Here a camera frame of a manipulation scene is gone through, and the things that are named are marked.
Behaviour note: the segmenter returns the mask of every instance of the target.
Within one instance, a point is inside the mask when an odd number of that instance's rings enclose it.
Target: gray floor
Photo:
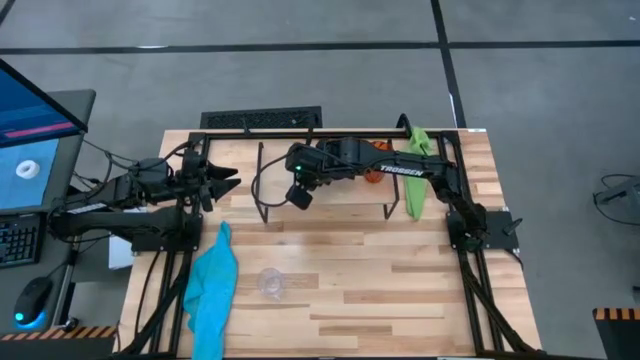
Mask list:
[[[450,41],[640,39],[637,1],[441,2]],[[434,39],[427,0],[18,0],[0,27],[0,47]],[[518,234],[545,349],[604,357],[591,310],[635,305],[640,242],[637,228],[597,214],[591,193],[604,174],[640,174],[640,48],[452,54],[468,126],[488,128],[507,203],[524,217]],[[131,157],[154,156],[163,130],[195,128],[212,110],[321,105],[326,126],[391,125],[400,112],[453,126],[438,50],[5,59],[46,90],[96,89],[88,138]],[[105,166],[87,149],[77,169],[100,176]],[[124,291],[126,276],[85,259],[79,278]]]

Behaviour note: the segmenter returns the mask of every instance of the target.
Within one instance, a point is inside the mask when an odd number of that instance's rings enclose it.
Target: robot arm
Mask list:
[[[218,167],[185,149],[182,168],[173,173],[163,159],[140,161],[128,173],[109,180],[97,190],[66,199],[65,206],[48,216],[49,231],[58,238],[107,230],[132,243],[132,251],[183,251],[197,247],[202,217],[184,210],[198,201],[206,212],[240,183],[228,179],[236,169]],[[176,200],[176,205],[152,213],[122,210]]]
[[[318,186],[380,171],[428,180],[438,200],[460,213],[468,236],[479,240],[487,237],[485,208],[462,196],[456,164],[443,161],[439,156],[378,149],[368,141],[355,138],[321,140],[315,148],[296,143],[287,154],[285,168],[293,172],[296,179],[287,199],[301,209],[309,206],[313,199],[309,191]]]

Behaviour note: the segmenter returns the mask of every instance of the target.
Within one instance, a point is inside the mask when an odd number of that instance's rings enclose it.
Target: desk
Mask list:
[[[165,132],[160,154],[187,140],[188,133]],[[460,130],[459,135],[474,201],[488,209],[503,207],[487,133]],[[270,141],[283,140],[263,140],[265,147]],[[380,205],[313,203],[307,211],[292,206],[270,211],[269,223],[264,224],[250,198],[258,142],[214,140],[209,151],[210,161],[238,168],[242,179],[212,213],[203,213],[204,233],[195,254],[214,244],[222,220],[231,225],[239,278],[226,327],[226,357],[474,353],[457,256],[450,248],[444,220],[447,207],[430,187],[420,221],[407,215],[399,181],[400,203],[388,221]],[[405,140],[394,140],[396,149],[405,146]],[[170,159],[170,165],[179,168],[180,159]],[[526,342],[539,348],[520,265],[504,251],[485,254],[498,308]],[[133,338],[152,258],[151,253],[143,254],[133,265],[120,319],[124,344]],[[156,306],[163,263],[164,254],[151,273],[141,324]],[[280,302],[263,297],[256,287],[257,274],[268,267],[285,274],[286,290]],[[490,349],[488,321],[478,306],[485,347]],[[167,314],[160,351],[168,349],[173,309]],[[189,356],[193,345],[187,318],[182,324],[180,357]]]
[[[82,122],[87,123],[89,121],[93,101],[96,97],[95,91],[56,91],[49,93],[49,95]],[[43,196],[42,206],[4,210],[0,211],[0,215],[3,213],[15,214],[16,212],[46,211],[55,198],[66,195],[81,145],[82,135],[60,139],[56,150],[56,157],[53,161],[51,175],[49,176],[49,182],[47,183],[47,188]],[[0,284],[2,284],[3,287],[3,295],[0,296],[0,334],[15,333],[17,331],[14,326],[13,309],[18,295],[20,295],[22,289],[24,289],[27,283],[33,278],[48,274],[49,271],[64,261],[69,252],[69,248],[69,244],[57,241],[47,235],[43,241],[40,261],[37,264],[0,269]],[[45,306],[47,320],[42,327],[31,331],[39,331],[50,327],[56,309],[61,310],[64,297],[60,295],[61,293],[66,293],[66,286],[63,286],[63,283],[65,283],[64,279],[71,276],[70,270],[67,270],[67,272],[57,271],[56,274],[51,277],[54,282],[54,287]]]

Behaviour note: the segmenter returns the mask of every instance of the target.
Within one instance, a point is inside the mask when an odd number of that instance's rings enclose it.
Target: blue cloth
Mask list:
[[[238,262],[231,251],[231,228],[220,225],[216,244],[193,264],[184,309],[194,333],[193,359],[220,360],[224,355],[224,327],[238,280]]]

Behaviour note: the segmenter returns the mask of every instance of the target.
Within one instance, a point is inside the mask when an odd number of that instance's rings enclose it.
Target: clear plastic cup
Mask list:
[[[284,291],[284,275],[274,268],[267,268],[258,276],[258,289],[267,297],[280,300]]]

